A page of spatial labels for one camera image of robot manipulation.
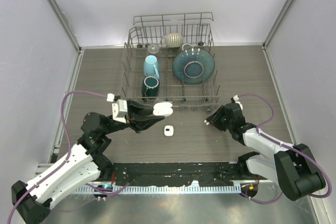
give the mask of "gray wood surface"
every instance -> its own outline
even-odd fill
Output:
[[[261,94],[272,102],[276,116],[262,127],[268,134],[290,142],[276,91],[261,46],[215,47],[217,67],[220,70],[222,94],[220,104],[230,102],[236,94]],[[120,93],[122,77],[122,49],[87,49],[80,68],[76,89],[97,93]],[[244,116],[258,124],[271,115],[268,105],[258,98],[242,98]],[[67,126],[71,142],[81,136],[83,117],[88,112],[111,114],[111,104],[102,98],[77,94],[73,97]],[[236,161],[249,148],[234,141],[227,132],[206,126],[208,117],[203,110],[175,110],[173,115],[141,134],[131,129],[108,137],[112,143],[105,156],[112,162],[211,162]],[[174,126],[174,136],[165,137],[165,125]],[[64,138],[60,156],[67,151]]]

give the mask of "mug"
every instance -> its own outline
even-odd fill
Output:
[[[168,34],[164,36],[161,41],[165,39],[167,47],[180,47],[183,43],[183,37],[179,33]]]
[[[156,78],[160,78],[159,76],[159,63],[158,59],[154,55],[148,55],[143,64],[143,72],[145,76],[154,76]]]
[[[154,76],[146,77],[142,82],[142,97],[157,97],[159,93],[160,82]]]

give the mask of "plate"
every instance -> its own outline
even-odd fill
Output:
[[[174,75],[186,84],[199,84],[207,80],[214,71],[214,58],[200,48],[184,50],[173,62]]]

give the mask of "light blue mug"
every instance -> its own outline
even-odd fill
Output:
[[[159,76],[159,63],[158,59],[154,55],[148,55],[143,64],[143,72],[145,76],[154,76],[160,78]]]

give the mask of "metal wire rack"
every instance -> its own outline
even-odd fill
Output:
[[[135,26],[130,29],[128,41],[124,44],[121,95],[153,105],[155,99],[143,100],[141,86],[145,77],[143,63],[149,55],[147,46],[156,43],[161,47],[158,56],[160,90],[157,99],[172,101],[174,107],[204,107],[207,112],[212,112],[222,96],[217,66],[212,76],[202,83],[185,84],[174,76],[172,70],[173,61],[181,48],[167,48],[165,44],[161,44],[161,40],[170,33],[180,33],[184,43],[207,50],[216,61],[209,24],[213,20],[212,13],[135,16]]]

